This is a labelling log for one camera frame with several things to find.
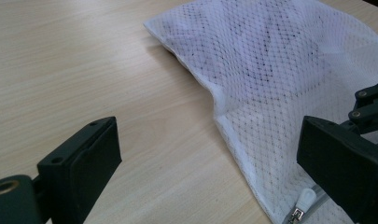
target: wooden table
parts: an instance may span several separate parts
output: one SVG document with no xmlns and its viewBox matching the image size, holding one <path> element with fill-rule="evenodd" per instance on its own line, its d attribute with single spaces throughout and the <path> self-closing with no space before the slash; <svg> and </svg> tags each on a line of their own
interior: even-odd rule
<svg viewBox="0 0 378 224">
<path fill-rule="evenodd" d="M 0 178 L 116 116 L 122 164 L 86 223 L 269 223 L 213 101 L 143 22 L 188 0 L 0 0 Z M 325 0 L 378 33 L 378 8 Z"/>
</svg>

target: zipper pull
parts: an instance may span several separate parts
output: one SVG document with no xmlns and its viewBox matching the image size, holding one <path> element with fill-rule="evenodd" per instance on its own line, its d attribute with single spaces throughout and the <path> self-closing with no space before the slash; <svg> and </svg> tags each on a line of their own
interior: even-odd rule
<svg viewBox="0 0 378 224">
<path fill-rule="evenodd" d="M 296 209 L 290 216 L 288 223 L 296 224 L 302 219 L 304 213 L 314 204 L 316 193 L 312 189 L 303 189 L 299 199 L 296 202 Z"/>
</svg>

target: white netting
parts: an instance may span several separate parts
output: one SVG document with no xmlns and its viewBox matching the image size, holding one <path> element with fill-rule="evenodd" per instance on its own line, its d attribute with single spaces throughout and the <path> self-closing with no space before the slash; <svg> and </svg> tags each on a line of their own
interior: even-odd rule
<svg viewBox="0 0 378 224">
<path fill-rule="evenodd" d="M 378 36 L 315 0 L 199 0 L 145 23 L 212 93 L 259 203 L 281 223 L 314 182 L 296 163 L 304 115 L 342 122 L 378 82 Z M 309 223 L 351 222 L 333 201 Z"/>
</svg>

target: screw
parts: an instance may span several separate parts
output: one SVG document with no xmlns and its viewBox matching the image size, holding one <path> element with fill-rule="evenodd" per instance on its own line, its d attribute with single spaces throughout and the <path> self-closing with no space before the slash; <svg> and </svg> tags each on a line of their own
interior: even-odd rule
<svg viewBox="0 0 378 224">
<path fill-rule="evenodd" d="M 358 112 L 358 111 L 352 112 L 352 117 L 355 117 L 355 118 L 360 117 L 360 112 Z"/>
<path fill-rule="evenodd" d="M 357 95 L 360 97 L 363 97 L 363 96 L 366 96 L 367 93 L 365 91 L 360 91 Z"/>
</svg>

